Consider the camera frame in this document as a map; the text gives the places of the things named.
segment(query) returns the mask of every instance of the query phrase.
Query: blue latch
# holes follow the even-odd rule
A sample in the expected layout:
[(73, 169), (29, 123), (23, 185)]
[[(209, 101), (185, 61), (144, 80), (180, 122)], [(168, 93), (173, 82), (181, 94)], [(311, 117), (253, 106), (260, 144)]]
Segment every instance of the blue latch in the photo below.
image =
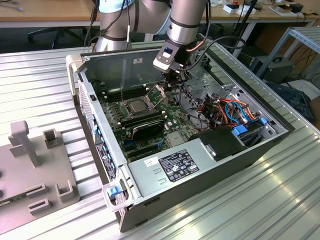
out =
[(233, 128), (233, 133), (234, 133), (236, 136), (238, 136), (238, 135), (240, 135), (240, 134), (243, 134), (243, 133), (245, 133), (245, 132), (247, 132), (247, 131), (248, 131), (248, 129), (247, 129), (245, 126), (243, 126), (243, 125), (235, 126), (235, 127)]
[(260, 122), (263, 124), (263, 125), (266, 125), (267, 124), (267, 119), (265, 119), (264, 117), (261, 117), (260, 118)]
[(108, 188), (107, 192), (108, 192), (110, 198), (112, 198), (115, 195), (122, 193), (122, 188), (120, 185), (112, 186), (112, 187)]

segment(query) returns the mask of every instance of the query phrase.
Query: green circuit board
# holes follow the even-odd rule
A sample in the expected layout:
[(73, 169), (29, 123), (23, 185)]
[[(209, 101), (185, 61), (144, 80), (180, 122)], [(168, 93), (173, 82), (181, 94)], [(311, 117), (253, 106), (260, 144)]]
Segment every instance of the green circuit board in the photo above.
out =
[[(195, 127), (187, 118), (187, 114), (179, 105), (175, 104), (178, 97), (175, 92), (165, 92), (165, 98), (161, 102), (159, 101), (163, 98), (163, 95), (157, 89), (149, 92), (147, 97), (148, 101), (144, 96), (126, 99), (122, 102), (100, 101), (120, 148), (129, 162), (187, 142), (191, 135), (199, 132), (198, 128), (200, 126)], [(165, 111), (165, 114), (160, 116), (162, 119), (166, 116), (163, 131), (157, 135), (126, 145), (125, 141), (129, 140), (128, 135), (131, 129), (122, 129), (119, 127), (118, 122), (159, 111)]]

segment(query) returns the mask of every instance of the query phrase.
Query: aluminum profile table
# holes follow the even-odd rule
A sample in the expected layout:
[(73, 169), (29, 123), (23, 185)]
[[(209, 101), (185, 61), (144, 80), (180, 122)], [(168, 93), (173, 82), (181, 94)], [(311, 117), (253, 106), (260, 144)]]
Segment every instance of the aluminum profile table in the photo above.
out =
[[(279, 42), (276, 44), (272, 52), (270, 53), (268, 59), (264, 62), (264, 64), (261, 66), (259, 71), (256, 73), (256, 75), (261, 78), (271, 61), (274, 59), (276, 54), (279, 52), (281, 47), (286, 43), (289, 37), (294, 37), (297, 41), (295, 41), (295, 44), (293, 44), (290, 49), (288, 49), (287, 52), (292, 52), (292, 50), (298, 45), (298, 43), (302, 43), (306, 45), (307, 47), (314, 50), (316, 53), (320, 54), (320, 27), (289, 27)], [(317, 65), (311, 73), (307, 76), (307, 79), (314, 74), (314, 72), (320, 67), (320, 65)]]
[[(211, 49), (296, 130), (251, 167), (125, 233), (105, 205), (69, 90), (65, 56), (90, 48), (0, 55), (0, 144), (7, 143), (9, 122), (15, 120), (27, 120), (34, 136), (51, 128), (61, 131), (81, 196), (0, 239), (318, 240), (320, 132), (223, 47)], [(231, 82), (227, 72), (211, 65), (222, 82)]]

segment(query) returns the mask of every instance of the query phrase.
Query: white sticker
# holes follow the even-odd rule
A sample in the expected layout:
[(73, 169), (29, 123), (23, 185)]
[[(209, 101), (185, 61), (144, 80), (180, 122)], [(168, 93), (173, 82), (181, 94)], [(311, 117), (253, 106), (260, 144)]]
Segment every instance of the white sticker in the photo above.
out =
[(189, 167), (190, 168), (190, 170), (192, 170), (192, 169), (194, 169), (194, 168), (196, 168), (197, 166), (196, 165), (192, 165), (191, 167)]
[(151, 167), (152, 165), (155, 165), (155, 164), (158, 164), (159, 161), (158, 161), (158, 157), (157, 156), (154, 156), (152, 158), (149, 158), (147, 160), (144, 160), (144, 163), (147, 167)]
[(9, 203), (11, 203), (11, 202), (10, 201), (5, 201), (3, 203), (0, 203), (0, 207), (3, 206), (3, 205), (9, 204)]
[(135, 58), (133, 59), (133, 64), (142, 64), (143, 58)]

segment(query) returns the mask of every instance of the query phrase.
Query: power supply label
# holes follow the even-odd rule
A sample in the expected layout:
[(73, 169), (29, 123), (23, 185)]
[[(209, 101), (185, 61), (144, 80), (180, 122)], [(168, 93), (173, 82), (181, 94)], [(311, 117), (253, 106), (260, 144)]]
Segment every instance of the power supply label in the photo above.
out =
[(175, 182), (199, 171), (195, 161), (186, 149), (159, 159), (170, 182)]

